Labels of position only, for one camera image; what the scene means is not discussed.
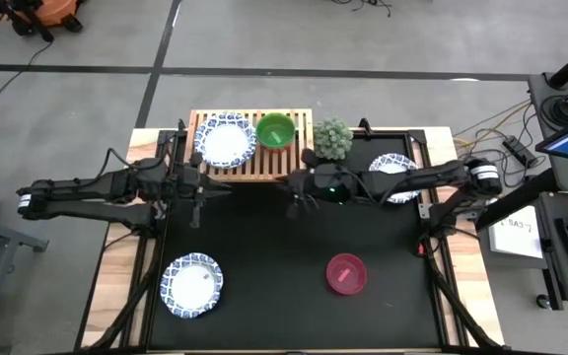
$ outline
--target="blue and white plate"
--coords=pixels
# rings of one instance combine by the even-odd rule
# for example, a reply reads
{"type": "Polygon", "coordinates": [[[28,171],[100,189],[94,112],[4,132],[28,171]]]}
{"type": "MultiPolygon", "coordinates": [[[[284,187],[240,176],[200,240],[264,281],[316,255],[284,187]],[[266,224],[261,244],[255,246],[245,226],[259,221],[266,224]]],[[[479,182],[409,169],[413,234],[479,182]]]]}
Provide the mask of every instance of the blue and white plate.
{"type": "MultiPolygon", "coordinates": [[[[409,158],[397,153],[383,154],[376,158],[370,165],[370,172],[383,172],[387,174],[402,173],[407,170],[415,169],[418,169],[415,163],[409,158]]],[[[415,198],[418,194],[420,194],[420,190],[395,193],[388,197],[387,201],[391,203],[404,203],[415,198]]]]}
{"type": "Polygon", "coordinates": [[[255,128],[242,114],[224,112],[209,118],[196,129],[194,147],[208,165],[235,168],[255,152],[255,128]]]}
{"type": "Polygon", "coordinates": [[[222,288],[218,263],[204,253],[192,252],[166,268],[160,294],[173,315],[193,319],[214,308],[222,288]]]}

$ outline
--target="wooden tray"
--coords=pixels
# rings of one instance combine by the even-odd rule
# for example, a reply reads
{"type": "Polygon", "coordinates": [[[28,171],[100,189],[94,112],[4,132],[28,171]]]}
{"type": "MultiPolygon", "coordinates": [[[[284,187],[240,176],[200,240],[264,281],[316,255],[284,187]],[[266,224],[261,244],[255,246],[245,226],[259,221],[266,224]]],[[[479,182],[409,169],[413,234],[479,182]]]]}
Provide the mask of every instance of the wooden tray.
{"type": "Polygon", "coordinates": [[[200,167],[202,173],[211,178],[226,182],[274,181],[289,173],[302,168],[302,150],[313,149],[313,111],[311,109],[195,109],[191,112],[187,139],[185,141],[185,155],[183,161],[187,162],[194,151],[194,132],[207,118],[221,112],[242,113],[251,121],[253,127],[268,113],[280,112],[293,118],[297,127],[297,137],[289,149],[282,152],[270,152],[263,149],[259,142],[255,147],[253,157],[242,166],[233,169],[217,169],[203,163],[200,167]]]}

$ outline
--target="succulent plant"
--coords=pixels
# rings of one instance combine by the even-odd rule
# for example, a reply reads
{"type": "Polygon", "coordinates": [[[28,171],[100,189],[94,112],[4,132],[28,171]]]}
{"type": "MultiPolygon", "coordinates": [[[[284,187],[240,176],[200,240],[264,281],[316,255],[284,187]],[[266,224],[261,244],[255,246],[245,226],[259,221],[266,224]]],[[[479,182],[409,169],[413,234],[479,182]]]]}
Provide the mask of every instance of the succulent plant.
{"type": "Polygon", "coordinates": [[[352,149],[354,134],[347,124],[338,119],[327,119],[314,129],[315,153],[320,158],[343,160],[352,149]]]}

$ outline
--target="white paper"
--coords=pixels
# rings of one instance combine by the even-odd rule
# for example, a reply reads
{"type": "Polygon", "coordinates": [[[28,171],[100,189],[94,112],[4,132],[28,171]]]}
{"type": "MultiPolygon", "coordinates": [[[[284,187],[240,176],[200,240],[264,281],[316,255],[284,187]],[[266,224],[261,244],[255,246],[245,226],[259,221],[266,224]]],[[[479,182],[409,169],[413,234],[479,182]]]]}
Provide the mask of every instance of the white paper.
{"type": "Polygon", "coordinates": [[[490,226],[489,233],[492,251],[542,258],[533,206],[527,206],[490,226]]]}

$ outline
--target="gray floor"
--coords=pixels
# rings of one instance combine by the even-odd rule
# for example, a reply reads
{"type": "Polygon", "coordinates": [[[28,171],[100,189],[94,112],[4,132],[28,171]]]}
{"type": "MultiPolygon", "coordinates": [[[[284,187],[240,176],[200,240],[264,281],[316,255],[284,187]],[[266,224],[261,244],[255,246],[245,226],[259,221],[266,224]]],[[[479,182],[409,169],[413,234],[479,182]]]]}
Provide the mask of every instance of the gray floor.
{"type": "MultiPolygon", "coordinates": [[[[532,73],[568,60],[568,1],[392,3],[387,19],[382,8],[351,12],[356,2],[184,0],[165,65],[532,73]]],[[[36,63],[151,66],[170,6],[88,2],[79,13],[86,30],[56,31],[54,46],[36,63]]],[[[43,46],[0,23],[0,63],[26,63],[43,46]]],[[[10,76],[0,72],[0,86],[10,76]]],[[[0,223],[51,240],[45,254],[19,253],[0,299],[0,345],[12,345],[13,354],[72,348],[107,227],[69,218],[23,221],[14,191],[36,178],[92,176],[107,147],[125,152],[148,77],[26,73],[0,97],[0,223]]],[[[174,127],[194,108],[310,107],[315,120],[367,117],[374,125],[458,132],[527,97],[519,82],[162,76],[147,127],[174,127]]],[[[518,136],[519,119],[501,130],[518,136]]],[[[529,131],[540,140],[535,120],[529,131]]],[[[501,148],[498,139],[480,147],[501,148]]],[[[506,343],[568,354],[568,307],[551,313],[533,304],[544,288],[539,272],[488,267],[488,274],[506,343]]]]}

